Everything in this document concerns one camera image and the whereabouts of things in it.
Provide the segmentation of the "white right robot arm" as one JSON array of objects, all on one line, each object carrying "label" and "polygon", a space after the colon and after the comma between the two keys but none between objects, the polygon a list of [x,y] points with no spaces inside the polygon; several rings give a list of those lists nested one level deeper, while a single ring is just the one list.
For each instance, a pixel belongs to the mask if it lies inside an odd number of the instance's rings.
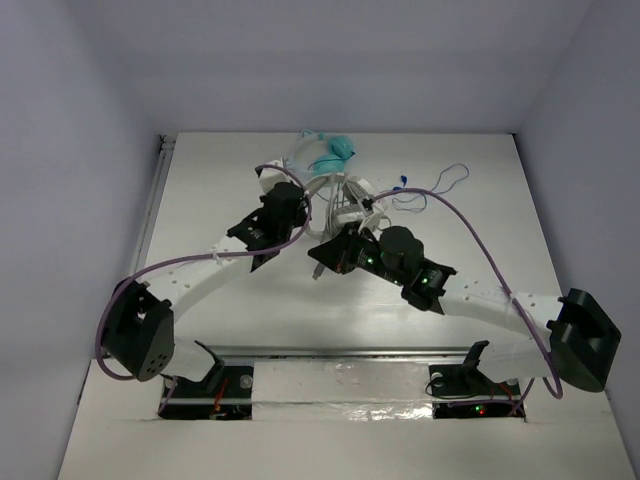
[{"label": "white right robot arm", "polygon": [[337,274],[361,269],[399,286],[402,299],[420,311],[520,334],[513,343],[481,339],[469,348],[459,371],[472,392],[516,378],[559,378],[587,392],[606,386],[621,332],[584,290],[572,288],[564,296],[509,293],[466,279],[427,259],[423,243],[401,226],[374,236],[348,225],[308,254]]}]

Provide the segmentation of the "white grey over-ear headphones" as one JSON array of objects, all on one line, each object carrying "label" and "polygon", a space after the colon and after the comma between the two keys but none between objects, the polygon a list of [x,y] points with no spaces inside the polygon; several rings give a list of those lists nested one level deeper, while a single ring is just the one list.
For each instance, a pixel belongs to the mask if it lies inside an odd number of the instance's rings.
[{"label": "white grey over-ear headphones", "polygon": [[363,212],[359,202],[365,197],[375,197],[380,192],[366,179],[346,172],[320,175],[309,180],[305,185],[314,198],[323,189],[329,189],[327,205],[320,208],[318,218],[324,221],[322,230],[306,229],[306,234],[324,242],[337,236],[341,229],[349,223],[356,223],[356,228],[363,220]]}]

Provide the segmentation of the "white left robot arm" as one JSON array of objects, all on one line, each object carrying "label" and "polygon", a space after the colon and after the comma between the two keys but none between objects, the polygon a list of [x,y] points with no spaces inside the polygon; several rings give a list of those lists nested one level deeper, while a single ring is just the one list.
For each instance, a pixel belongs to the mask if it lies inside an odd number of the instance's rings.
[{"label": "white left robot arm", "polygon": [[278,182],[260,200],[209,252],[160,262],[162,275],[143,281],[136,273],[117,285],[96,342],[125,369],[123,379],[162,376],[197,395],[219,391],[223,361],[199,341],[177,342],[175,325],[215,290],[275,258],[307,226],[310,202],[295,183]]}]

